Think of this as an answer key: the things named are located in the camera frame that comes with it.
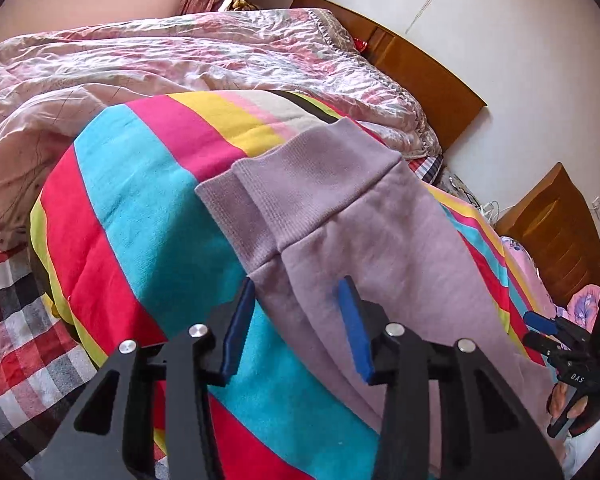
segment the person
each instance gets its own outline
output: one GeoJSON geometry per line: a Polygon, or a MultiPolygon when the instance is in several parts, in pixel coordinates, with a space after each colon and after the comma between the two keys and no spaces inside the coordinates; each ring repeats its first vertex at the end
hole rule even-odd
{"type": "MultiPolygon", "coordinates": [[[[554,419],[560,416],[567,405],[567,392],[568,385],[565,383],[557,383],[551,392],[547,409],[554,419]]],[[[589,398],[583,397],[567,413],[569,419],[581,415],[583,418],[574,421],[564,441],[565,457],[562,471],[565,480],[570,480],[577,473],[600,443],[600,399],[595,400],[595,406],[593,403],[589,405],[589,410],[585,413],[587,405],[589,398]]]]}

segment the brown headboard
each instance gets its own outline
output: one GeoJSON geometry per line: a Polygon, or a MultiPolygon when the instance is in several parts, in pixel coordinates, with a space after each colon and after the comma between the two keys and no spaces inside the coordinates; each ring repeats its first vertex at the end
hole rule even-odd
{"type": "Polygon", "coordinates": [[[583,286],[600,285],[600,238],[586,200],[560,162],[495,229],[522,243],[555,304],[566,306],[583,286]]]}
{"type": "Polygon", "coordinates": [[[293,0],[292,8],[330,10],[354,38],[366,41],[364,56],[420,103],[443,150],[451,146],[486,103],[418,47],[376,22],[327,0],[293,0]]]}

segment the blue gripper pad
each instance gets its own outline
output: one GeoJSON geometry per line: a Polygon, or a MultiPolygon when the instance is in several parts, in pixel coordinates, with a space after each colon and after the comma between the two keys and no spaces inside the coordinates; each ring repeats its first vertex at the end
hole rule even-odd
{"type": "Polygon", "coordinates": [[[546,335],[557,335],[558,327],[555,325],[555,321],[553,319],[547,319],[544,316],[540,316],[540,314],[536,314],[535,312],[527,312],[523,316],[523,321],[527,326],[538,330],[546,335]]]}
{"type": "Polygon", "coordinates": [[[360,317],[358,305],[361,303],[360,296],[350,276],[342,278],[338,282],[338,304],[347,330],[347,339],[351,346],[353,361],[356,371],[365,382],[369,383],[375,373],[373,359],[371,357],[371,342],[365,330],[365,325],[360,317]]]}
{"type": "Polygon", "coordinates": [[[221,374],[226,378],[234,376],[238,372],[255,305],[256,287],[247,278],[243,283],[234,315],[224,338],[224,360],[222,361],[221,374]]]}

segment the white sleeve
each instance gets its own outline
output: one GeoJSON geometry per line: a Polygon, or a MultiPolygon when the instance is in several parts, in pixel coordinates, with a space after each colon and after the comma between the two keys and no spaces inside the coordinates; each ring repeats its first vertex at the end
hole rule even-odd
{"type": "Polygon", "coordinates": [[[562,462],[564,478],[570,480],[589,459],[600,443],[600,420],[578,436],[568,436],[564,441],[566,456],[562,462]]]}

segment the electrical outlet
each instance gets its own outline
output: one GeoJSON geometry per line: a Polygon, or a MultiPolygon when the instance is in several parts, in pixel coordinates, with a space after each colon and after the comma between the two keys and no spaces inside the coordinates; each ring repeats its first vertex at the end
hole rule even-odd
{"type": "Polygon", "coordinates": [[[596,218],[600,221],[600,197],[597,196],[596,199],[591,202],[591,210],[595,213],[596,218]]]}

